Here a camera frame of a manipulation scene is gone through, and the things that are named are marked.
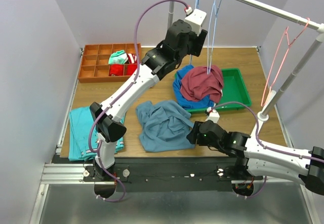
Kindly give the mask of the grey-blue tank top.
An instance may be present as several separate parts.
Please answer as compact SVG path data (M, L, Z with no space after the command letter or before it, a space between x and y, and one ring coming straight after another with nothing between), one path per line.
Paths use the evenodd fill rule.
M152 104L146 101L136 107L142 127L140 142L147 152L158 153L195 148L187 135L193 128L191 114L173 100Z

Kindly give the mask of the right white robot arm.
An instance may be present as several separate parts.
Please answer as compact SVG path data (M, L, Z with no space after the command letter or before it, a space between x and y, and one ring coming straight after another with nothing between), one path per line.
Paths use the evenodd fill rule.
M301 150L260 141L256 135L227 132L217 123L196 121L187 135L191 144L214 147L236 158L230 176L270 176L304 185L323 195L323 148Z

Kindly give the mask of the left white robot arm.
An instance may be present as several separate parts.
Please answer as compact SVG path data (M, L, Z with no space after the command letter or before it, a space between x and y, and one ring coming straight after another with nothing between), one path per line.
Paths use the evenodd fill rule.
M198 57L207 34L202 28L193 30L191 24L181 19L174 22L165 39L145 54L135 73L113 95L90 105L94 120L91 130L97 130L99 143L94 171L101 181L115 178L111 167L115 162L116 142L127 130L121 118L145 91L178 69L185 56Z

